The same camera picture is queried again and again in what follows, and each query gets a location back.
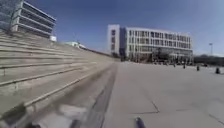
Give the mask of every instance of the blue sky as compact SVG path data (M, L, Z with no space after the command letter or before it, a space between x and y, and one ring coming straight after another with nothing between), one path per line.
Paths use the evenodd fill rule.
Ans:
M196 54L224 55L224 0L27 0L57 19L59 41L104 51L107 25L190 33Z

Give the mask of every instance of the building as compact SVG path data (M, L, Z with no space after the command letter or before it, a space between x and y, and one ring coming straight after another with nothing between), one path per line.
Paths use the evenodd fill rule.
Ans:
M148 28L109 25L108 48L111 54L126 56L130 60L193 59L193 43L188 34Z
M86 48L84 45L80 44L79 42L65 42L65 44L72 45L73 47L77 47L77 48Z
M56 36L50 36L50 40L54 41L54 42L57 42L57 37Z
M50 38L55 22L55 18L22 0L15 7L11 29Z

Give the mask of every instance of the glass window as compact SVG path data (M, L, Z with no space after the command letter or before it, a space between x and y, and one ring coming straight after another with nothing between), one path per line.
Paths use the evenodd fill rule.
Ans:
M154 32L151 32L151 37L155 37L155 34L154 34Z
M115 36L116 31L115 31L115 30L111 30L111 34L112 34L113 36Z
M27 10L29 10L29 11L31 11L31 12L33 12L33 13L39 15L39 16L41 16L41 17L43 17L43 18L45 18L45 19L51 21L51 22L55 22L54 19L50 18L50 17L47 16L46 14L44 14L44 13L42 13L42 12L36 10L35 8L29 6L29 5L25 4L25 3L23 4L23 8L25 8L25 9L27 9Z
M169 39L169 38L168 38L168 34L165 34L165 38L166 38L166 39Z
M112 38L111 38L111 42L112 42L112 43L115 43L115 37L112 37Z
M172 47L172 41L169 41L169 46Z
M183 41L183 36L180 36L180 41Z
M131 43L131 37L129 37L129 43Z
M177 39L177 36L176 35L173 35L173 40L176 40Z
M149 44L149 39L145 39L145 43L146 44Z
M155 32L155 37L159 38L159 33Z
M33 28L36 28L36 29L39 29L39 30L42 30L44 32L48 32L48 33L51 33L51 31L52 31L49 28L43 27L43 26L41 26L41 25L39 25L37 23L34 23L34 22L29 21L29 20L24 19L24 18L20 18L19 19L19 23L27 25L27 26L30 26L30 27L33 27Z
M132 51L132 47L131 47L131 45L129 45L129 51Z
M141 31L141 36L144 37L145 36L145 32Z
M172 40L173 39L173 35L169 34L169 39Z
M111 50L114 51L114 49L115 49L115 44L112 44L111 45Z
M160 45L162 45L162 46L163 46L163 40L160 40Z
M46 25L46 26L48 26L50 28L53 28L53 26L54 26L52 23L49 23L49 22L47 22L47 21L45 21L43 19L40 19L39 17L37 17L37 16L35 16L35 15L31 14L30 12L25 11L25 10L21 11L21 15L24 16L24 17L27 17L29 19L32 19L34 21L37 21L37 22L39 22L41 24L44 24L44 25Z
M159 40L156 40L156 45L159 45Z
M173 42L173 46L176 47L177 46L177 43L176 42Z
M145 44L145 39L141 38L140 41L141 41L141 44Z
M134 37L131 38L131 43L134 43Z
M148 36L147 34L148 34L148 33L145 31L145 36Z
M44 33L41 33L41 32L38 32L38 31L35 31L35 30L32 30L32 29L29 29L29 28L26 28L26 27L23 27L23 26L18 26L18 31L31 33L31 34L34 34L34 35L37 35L37 36L41 36L41 37L45 37L45 38L49 38L50 37L50 35L47 35L47 34L44 34Z

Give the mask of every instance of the lamp post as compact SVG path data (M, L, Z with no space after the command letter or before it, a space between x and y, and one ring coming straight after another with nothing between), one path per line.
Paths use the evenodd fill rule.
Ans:
M209 46L211 47L211 56L213 56L213 43L209 43Z

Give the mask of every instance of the pavement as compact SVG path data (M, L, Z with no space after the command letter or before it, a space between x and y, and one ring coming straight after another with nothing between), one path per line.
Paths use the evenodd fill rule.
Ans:
M120 63L103 128L223 128L224 75L212 68Z

